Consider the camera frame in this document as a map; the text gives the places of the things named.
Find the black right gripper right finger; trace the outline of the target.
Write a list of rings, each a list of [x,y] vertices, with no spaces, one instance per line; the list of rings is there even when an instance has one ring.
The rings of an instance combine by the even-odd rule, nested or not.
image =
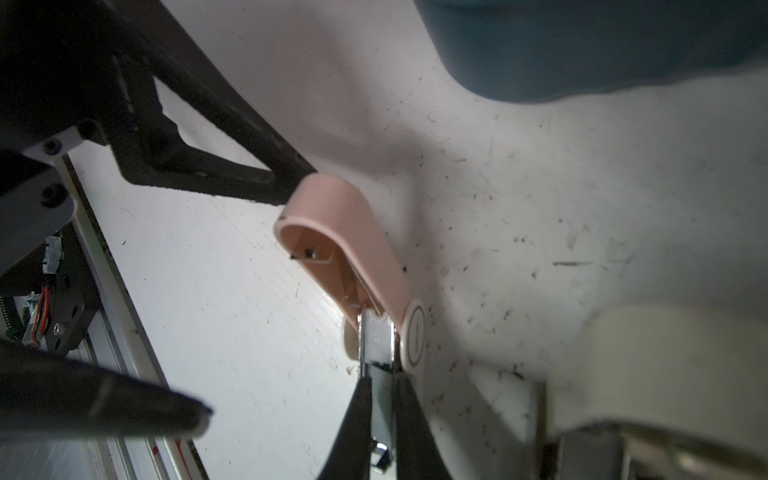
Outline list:
[[[396,475],[400,480],[451,480],[413,384],[405,372],[395,376]]]

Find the teal plastic tray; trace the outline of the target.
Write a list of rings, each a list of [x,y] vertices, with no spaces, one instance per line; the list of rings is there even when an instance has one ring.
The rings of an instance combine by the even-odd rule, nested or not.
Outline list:
[[[738,71],[767,61],[764,1],[418,1],[448,73],[509,103]]]

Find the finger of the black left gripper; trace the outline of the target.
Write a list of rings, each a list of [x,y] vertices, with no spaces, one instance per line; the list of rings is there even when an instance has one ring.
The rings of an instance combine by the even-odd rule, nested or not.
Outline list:
[[[1,437],[189,438],[213,410],[166,387],[3,341]]]

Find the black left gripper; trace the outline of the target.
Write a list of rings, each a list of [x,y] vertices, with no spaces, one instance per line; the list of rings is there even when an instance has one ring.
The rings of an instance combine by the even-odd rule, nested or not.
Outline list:
[[[283,205],[314,167],[160,1],[1,4],[1,193],[70,145],[108,145],[129,183]]]

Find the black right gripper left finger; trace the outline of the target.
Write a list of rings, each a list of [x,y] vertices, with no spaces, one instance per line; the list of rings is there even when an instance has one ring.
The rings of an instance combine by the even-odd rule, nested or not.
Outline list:
[[[318,479],[370,478],[372,382],[360,378]]]

